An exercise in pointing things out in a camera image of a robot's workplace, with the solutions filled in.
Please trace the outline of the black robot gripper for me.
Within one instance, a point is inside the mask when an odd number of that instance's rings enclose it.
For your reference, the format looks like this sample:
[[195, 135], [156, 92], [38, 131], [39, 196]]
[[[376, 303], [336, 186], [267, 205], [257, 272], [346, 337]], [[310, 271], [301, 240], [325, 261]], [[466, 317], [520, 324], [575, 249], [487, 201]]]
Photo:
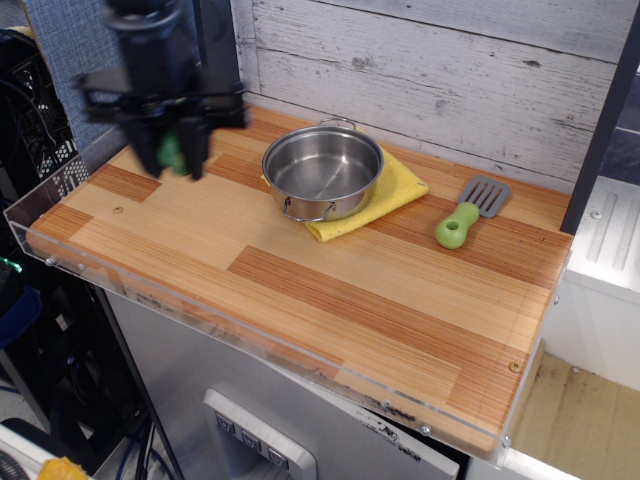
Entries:
[[104, 21], [115, 33], [121, 64], [73, 79], [92, 122], [120, 123], [144, 170], [159, 177], [161, 134], [145, 121], [178, 123], [187, 172], [203, 176], [207, 125], [245, 125], [243, 86], [198, 62], [183, 1], [108, 1]]

